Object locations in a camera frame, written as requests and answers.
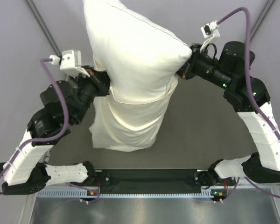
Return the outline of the cream pillowcase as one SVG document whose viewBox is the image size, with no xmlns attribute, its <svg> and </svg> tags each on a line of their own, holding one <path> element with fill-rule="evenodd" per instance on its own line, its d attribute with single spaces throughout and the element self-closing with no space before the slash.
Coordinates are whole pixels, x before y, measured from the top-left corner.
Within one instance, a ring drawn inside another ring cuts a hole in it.
<svg viewBox="0 0 280 224">
<path fill-rule="evenodd" d="M 93 148 L 132 152 L 151 147 L 178 84 L 175 66 L 93 60 L 95 69 L 106 70 L 111 79 L 110 95 L 94 100 Z"/>
</svg>

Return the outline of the white pillow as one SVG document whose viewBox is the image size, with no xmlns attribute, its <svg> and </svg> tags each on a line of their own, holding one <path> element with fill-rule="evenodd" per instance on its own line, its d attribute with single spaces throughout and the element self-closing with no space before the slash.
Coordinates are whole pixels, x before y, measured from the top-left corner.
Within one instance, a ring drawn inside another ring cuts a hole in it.
<svg viewBox="0 0 280 224">
<path fill-rule="evenodd" d="M 192 54 L 171 31 L 118 0 L 86 0 L 84 17 L 94 62 L 107 71 L 118 101 L 162 98 Z"/>
</svg>

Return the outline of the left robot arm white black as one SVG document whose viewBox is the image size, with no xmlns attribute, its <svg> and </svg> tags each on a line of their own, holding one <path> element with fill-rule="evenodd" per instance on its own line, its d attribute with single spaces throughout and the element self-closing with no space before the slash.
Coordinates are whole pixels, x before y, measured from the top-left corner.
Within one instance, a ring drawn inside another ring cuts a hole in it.
<svg viewBox="0 0 280 224">
<path fill-rule="evenodd" d="M 74 85 L 68 81 L 56 82 L 67 106 L 69 126 L 82 123 L 95 97 L 110 93 L 110 78 L 106 71 L 97 71 L 90 66 L 83 66 L 82 71 L 88 76 L 79 73 L 72 79 Z M 0 174 L 4 175 L 2 194 L 5 196 L 30 195 L 60 183 L 84 187 L 97 180 L 95 168 L 89 161 L 71 166 L 50 166 L 40 161 L 61 138 L 70 134 L 70 129 L 66 128 L 60 135 L 65 116 L 54 86 L 51 84 L 40 98 L 44 107 L 28 122 L 23 139 L 9 161 L 0 163 Z"/>
</svg>

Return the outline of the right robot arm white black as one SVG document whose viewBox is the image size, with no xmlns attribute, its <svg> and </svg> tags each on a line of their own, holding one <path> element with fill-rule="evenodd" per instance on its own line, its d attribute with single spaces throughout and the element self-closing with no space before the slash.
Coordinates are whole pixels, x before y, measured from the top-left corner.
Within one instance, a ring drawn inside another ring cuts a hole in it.
<svg viewBox="0 0 280 224">
<path fill-rule="evenodd" d="M 179 69 L 184 80 L 194 77 L 222 88 L 223 97 L 246 125 L 257 152 L 233 160 L 220 159 L 197 176 L 201 185 L 218 185 L 227 178 L 248 178 L 256 183 L 280 183 L 280 131 L 273 117 L 270 95 L 265 84 L 247 77 L 245 66 L 255 54 L 245 59 L 245 45 L 231 41 L 224 45 L 219 58 L 208 55 L 201 44 L 190 46 L 192 55 Z"/>
</svg>

